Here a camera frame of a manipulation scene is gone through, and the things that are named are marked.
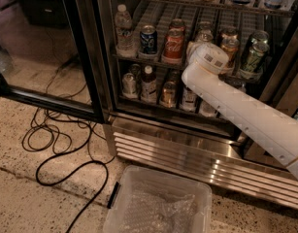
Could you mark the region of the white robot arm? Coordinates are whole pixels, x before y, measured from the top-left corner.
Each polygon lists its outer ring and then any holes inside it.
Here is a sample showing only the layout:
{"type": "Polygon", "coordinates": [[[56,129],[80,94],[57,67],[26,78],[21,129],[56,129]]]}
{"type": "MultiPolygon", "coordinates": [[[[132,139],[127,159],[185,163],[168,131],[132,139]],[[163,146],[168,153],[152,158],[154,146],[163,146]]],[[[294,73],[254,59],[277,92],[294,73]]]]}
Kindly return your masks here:
{"type": "Polygon", "coordinates": [[[194,43],[183,83],[269,152],[298,180],[298,121],[221,81],[228,55],[212,43],[194,43]]]}

